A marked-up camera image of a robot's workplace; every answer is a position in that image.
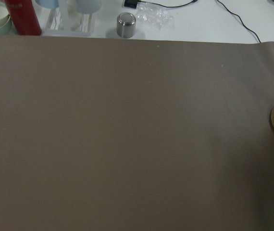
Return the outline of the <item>steel cup upside down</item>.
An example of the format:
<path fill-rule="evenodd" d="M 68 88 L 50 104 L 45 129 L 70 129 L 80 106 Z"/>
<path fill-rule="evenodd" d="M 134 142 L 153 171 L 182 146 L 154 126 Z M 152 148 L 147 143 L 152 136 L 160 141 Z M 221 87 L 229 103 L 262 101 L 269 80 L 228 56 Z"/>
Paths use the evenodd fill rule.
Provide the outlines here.
<path fill-rule="evenodd" d="M 133 14 L 123 12 L 117 16 L 116 33 L 118 36 L 128 39 L 134 36 L 136 30 L 136 18 Z"/>

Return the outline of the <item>red bottle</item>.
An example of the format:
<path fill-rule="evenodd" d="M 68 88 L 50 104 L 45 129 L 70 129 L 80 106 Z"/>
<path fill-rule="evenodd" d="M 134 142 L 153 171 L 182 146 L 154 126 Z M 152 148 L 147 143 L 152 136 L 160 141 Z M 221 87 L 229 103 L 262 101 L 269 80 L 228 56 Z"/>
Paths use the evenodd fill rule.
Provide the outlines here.
<path fill-rule="evenodd" d="M 4 2 L 19 35 L 40 36 L 42 34 L 31 0 L 5 0 Z"/>

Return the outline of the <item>white cup drying rack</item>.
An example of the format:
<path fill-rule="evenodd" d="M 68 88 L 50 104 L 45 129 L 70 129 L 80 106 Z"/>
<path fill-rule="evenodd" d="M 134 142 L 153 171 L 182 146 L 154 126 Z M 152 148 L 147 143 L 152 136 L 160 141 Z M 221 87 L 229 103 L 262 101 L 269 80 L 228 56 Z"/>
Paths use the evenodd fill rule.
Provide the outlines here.
<path fill-rule="evenodd" d="M 90 37 L 94 32 L 95 15 L 81 14 L 73 9 L 43 9 L 39 17 L 42 36 Z"/>

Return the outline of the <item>clear plastic bag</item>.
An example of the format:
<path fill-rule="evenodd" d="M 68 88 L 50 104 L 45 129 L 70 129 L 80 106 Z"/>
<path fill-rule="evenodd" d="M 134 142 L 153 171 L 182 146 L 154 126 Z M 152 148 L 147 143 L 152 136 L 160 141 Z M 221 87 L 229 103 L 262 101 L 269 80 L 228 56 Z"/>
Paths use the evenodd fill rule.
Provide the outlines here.
<path fill-rule="evenodd" d="M 139 3 L 136 13 L 137 21 L 159 31 L 174 26 L 174 17 L 163 7 Z"/>

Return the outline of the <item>light blue cup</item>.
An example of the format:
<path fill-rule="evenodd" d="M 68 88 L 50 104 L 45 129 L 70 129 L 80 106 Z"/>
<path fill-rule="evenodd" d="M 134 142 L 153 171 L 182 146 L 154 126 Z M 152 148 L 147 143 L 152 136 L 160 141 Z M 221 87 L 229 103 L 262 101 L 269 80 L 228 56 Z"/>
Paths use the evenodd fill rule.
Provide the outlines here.
<path fill-rule="evenodd" d="M 58 0 L 35 0 L 35 2 L 38 5 L 48 9 L 56 9 L 59 7 Z"/>

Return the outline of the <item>grey white cup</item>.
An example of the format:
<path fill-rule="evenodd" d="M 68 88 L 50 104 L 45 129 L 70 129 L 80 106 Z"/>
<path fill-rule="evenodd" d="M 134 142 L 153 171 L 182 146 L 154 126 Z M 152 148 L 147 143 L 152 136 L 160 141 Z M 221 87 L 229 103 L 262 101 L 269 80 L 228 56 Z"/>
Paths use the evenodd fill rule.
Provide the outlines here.
<path fill-rule="evenodd" d="M 101 0 L 75 0 L 76 10 L 82 14 L 97 12 L 102 4 Z"/>

